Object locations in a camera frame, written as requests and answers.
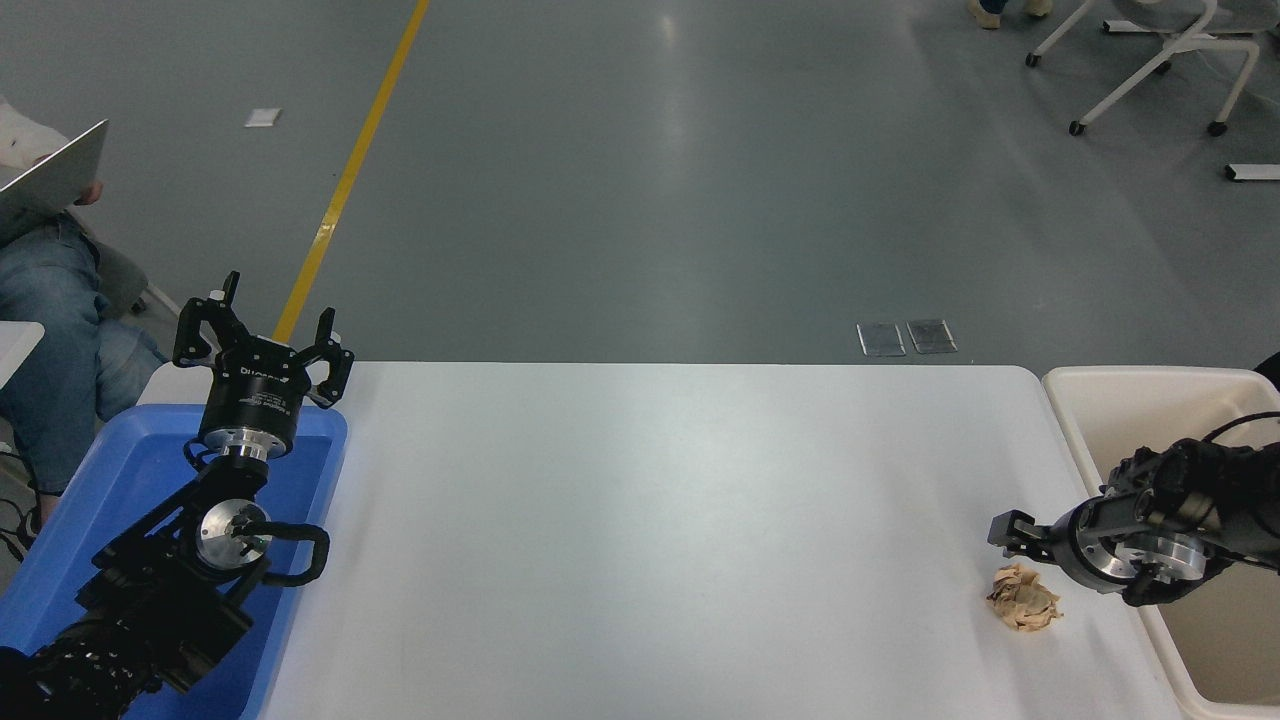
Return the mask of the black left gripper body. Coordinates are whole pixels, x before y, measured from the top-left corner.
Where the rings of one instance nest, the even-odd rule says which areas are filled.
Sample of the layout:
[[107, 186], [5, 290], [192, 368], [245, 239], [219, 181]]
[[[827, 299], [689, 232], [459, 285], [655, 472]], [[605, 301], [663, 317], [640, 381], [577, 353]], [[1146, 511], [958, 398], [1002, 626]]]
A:
[[306, 391], [293, 348], [253, 334], [228, 345], [215, 357], [198, 437], [211, 443], [216, 433], [244, 429], [292, 443]]

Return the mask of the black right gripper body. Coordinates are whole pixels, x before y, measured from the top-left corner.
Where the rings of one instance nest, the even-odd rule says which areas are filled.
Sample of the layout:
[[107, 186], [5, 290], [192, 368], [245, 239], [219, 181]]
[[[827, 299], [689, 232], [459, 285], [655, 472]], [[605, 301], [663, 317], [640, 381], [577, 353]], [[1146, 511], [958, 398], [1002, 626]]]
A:
[[1050, 552], [1053, 562], [1076, 584], [1098, 593], [1114, 593], [1114, 575], [1108, 571], [1114, 555], [1102, 541], [1082, 534], [1085, 516], [1094, 506], [1094, 500], [1087, 500], [1050, 528]]

